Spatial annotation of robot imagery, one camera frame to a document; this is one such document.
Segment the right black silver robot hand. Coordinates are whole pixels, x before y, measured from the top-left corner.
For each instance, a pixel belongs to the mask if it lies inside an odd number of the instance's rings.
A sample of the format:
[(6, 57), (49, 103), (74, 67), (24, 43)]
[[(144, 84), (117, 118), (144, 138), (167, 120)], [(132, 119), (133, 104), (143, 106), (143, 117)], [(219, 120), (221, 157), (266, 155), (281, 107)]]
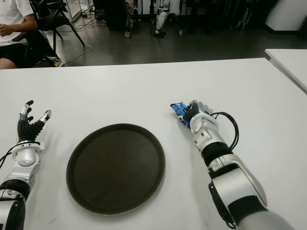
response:
[(178, 115), (178, 119), (180, 121), (186, 121), (190, 122), (192, 118), (200, 113), (210, 115), (213, 113), (212, 109), (208, 107), (208, 105), (203, 104), (202, 102), (198, 102), (196, 100), (193, 100), (187, 108), (183, 110), (183, 115)]

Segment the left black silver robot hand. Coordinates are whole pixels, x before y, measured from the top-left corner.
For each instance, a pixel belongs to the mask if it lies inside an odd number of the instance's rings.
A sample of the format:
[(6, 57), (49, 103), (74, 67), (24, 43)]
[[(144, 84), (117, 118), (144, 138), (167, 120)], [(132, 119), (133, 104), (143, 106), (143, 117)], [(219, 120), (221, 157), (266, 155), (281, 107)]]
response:
[(28, 114), (32, 111), (31, 105), (33, 103), (33, 100), (26, 102), (19, 113), (19, 120), (17, 123), (18, 143), (23, 141), (35, 142), (46, 122), (51, 118), (52, 112), (51, 110), (47, 110), (40, 119), (34, 123), (30, 123), (33, 117), (28, 117)]

